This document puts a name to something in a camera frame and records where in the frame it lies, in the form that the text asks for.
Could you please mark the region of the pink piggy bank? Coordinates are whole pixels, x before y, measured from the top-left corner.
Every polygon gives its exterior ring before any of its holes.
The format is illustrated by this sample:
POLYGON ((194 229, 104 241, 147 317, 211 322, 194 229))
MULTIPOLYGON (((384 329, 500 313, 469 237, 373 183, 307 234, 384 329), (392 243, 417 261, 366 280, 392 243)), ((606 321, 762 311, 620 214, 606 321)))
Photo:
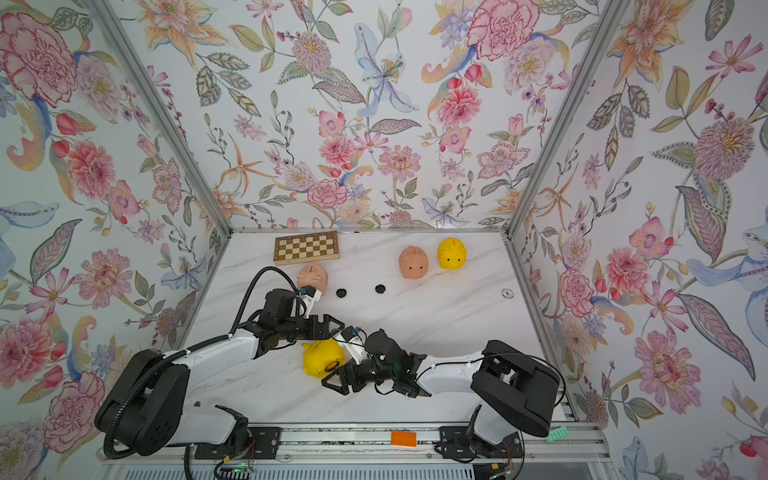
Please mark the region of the pink piggy bank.
POLYGON ((296 285, 299 288, 312 287, 321 294, 324 294, 327 291, 328 280, 328 272, 322 265, 310 263, 300 270, 296 285))
POLYGON ((429 258, 426 252, 417 246, 406 247, 399 256, 401 275, 408 280, 423 278, 429 270, 429 258))

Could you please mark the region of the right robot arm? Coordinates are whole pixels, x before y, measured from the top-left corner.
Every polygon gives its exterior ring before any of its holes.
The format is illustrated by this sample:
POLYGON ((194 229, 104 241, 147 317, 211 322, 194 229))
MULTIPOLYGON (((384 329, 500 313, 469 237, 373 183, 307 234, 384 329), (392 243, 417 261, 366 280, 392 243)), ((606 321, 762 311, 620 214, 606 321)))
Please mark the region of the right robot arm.
POLYGON ((408 398, 472 394, 470 435, 491 445, 516 432, 546 438, 555 407, 562 401, 559 371, 500 340, 488 341, 473 354, 454 357, 407 352, 382 330, 362 344, 342 335, 335 341, 351 360, 325 367, 324 387, 347 395, 389 382, 392 393, 408 398))

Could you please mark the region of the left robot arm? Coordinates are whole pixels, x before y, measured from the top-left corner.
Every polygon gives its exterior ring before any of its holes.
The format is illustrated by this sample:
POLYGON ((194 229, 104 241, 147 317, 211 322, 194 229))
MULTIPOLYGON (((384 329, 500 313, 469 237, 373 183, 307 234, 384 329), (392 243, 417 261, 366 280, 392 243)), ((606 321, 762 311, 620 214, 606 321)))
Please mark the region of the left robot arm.
POLYGON ((226 334, 173 352, 146 349, 135 354, 95 416, 106 458, 149 456, 167 446, 203 444, 226 454, 244 451, 252 442, 248 418, 220 404, 197 406, 188 392, 280 343, 328 340, 340 333, 343 322, 329 314, 312 314, 319 296, 312 289, 275 289, 251 315, 240 309, 226 334))

